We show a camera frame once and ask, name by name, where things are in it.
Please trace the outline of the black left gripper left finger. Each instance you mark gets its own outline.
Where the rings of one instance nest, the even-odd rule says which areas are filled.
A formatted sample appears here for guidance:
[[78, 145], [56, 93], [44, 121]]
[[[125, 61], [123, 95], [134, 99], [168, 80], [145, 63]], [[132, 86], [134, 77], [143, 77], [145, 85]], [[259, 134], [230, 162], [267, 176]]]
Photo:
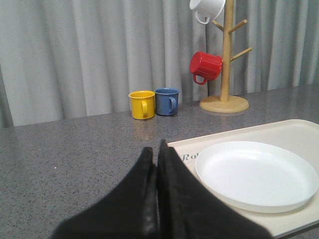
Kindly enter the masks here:
[[155, 239], [157, 168], [145, 147], [126, 177], [102, 200], [64, 221], [54, 239]]

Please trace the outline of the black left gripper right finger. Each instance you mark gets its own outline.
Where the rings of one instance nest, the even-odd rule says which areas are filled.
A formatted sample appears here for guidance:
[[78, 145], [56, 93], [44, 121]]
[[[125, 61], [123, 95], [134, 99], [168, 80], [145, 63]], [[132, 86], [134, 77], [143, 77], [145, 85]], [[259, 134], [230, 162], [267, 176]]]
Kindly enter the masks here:
[[271, 239], [262, 226], [213, 196], [162, 140], [158, 155], [161, 239]]

